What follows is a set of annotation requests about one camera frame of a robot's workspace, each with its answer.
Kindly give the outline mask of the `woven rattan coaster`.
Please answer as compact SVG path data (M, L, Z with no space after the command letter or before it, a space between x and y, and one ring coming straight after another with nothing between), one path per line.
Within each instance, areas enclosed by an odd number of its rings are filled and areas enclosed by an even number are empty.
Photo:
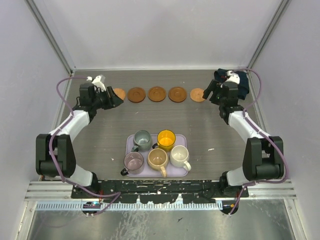
M206 99L203 98L204 90L202 88L194 88L190 91L190 98L194 102L201 103Z
M113 91L120 99L125 100L126 92L122 88L114 88Z

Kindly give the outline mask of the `white speckled ceramic mug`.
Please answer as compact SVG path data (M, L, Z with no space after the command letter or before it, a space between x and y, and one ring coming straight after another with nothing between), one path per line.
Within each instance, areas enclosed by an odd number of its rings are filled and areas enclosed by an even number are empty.
M177 168L184 168L188 172L192 169L189 159L189 151L183 145L177 145L173 147L169 155L170 163L173 166Z

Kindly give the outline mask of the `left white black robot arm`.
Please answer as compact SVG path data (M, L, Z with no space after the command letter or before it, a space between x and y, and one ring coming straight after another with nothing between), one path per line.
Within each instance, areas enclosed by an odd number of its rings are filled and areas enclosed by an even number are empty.
M123 102L111 86L81 84L76 105L70 108L68 118L50 133L36 137L35 170L38 175L61 177L70 184L82 187L88 198L97 197L100 193L98 177L77 164L73 141L92 122L98 110L113 109Z

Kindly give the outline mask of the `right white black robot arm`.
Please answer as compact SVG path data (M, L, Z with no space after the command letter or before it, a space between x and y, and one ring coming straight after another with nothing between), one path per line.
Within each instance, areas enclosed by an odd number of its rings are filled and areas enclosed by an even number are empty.
M246 184L279 183L285 179L284 144L279 136L263 131L238 103L238 84L212 80L204 99L219 106L219 115L246 143L242 166L225 171L219 178L219 191L231 197Z

